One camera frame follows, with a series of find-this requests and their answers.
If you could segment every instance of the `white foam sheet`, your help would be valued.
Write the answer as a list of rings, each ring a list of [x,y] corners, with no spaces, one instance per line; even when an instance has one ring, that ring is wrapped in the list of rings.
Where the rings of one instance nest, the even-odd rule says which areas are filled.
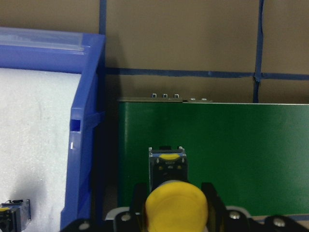
[[[30,199],[26,232],[57,232],[81,75],[0,69],[0,202]]]

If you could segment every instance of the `blue plastic bin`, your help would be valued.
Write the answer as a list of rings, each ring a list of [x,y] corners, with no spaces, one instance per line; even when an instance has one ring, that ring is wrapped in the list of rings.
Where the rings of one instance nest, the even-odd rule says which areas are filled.
[[[82,74],[71,108],[61,228],[90,218],[91,197],[96,194],[91,178],[94,131],[105,115],[103,99],[98,98],[104,90],[104,49],[103,35],[0,27],[1,68]]]

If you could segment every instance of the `green surface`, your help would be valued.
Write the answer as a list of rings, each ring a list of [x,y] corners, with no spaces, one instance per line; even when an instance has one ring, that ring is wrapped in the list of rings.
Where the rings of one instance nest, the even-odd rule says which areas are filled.
[[[119,205],[148,182],[148,147],[181,145],[189,180],[252,215],[309,213],[309,106],[121,102]]]

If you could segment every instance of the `green conveyor belt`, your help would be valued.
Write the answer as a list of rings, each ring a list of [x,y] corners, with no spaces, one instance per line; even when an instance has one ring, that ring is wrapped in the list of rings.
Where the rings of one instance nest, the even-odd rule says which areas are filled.
[[[309,213],[309,105],[120,102],[119,205],[148,182],[148,147],[181,145],[189,180],[252,215]]]

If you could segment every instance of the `white foam padding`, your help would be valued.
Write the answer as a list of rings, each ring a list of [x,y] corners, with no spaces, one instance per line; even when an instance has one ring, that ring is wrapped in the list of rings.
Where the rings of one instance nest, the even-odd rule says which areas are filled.
[[[30,199],[26,232],[57,232],[80,74],[0,69],[0,203]]]

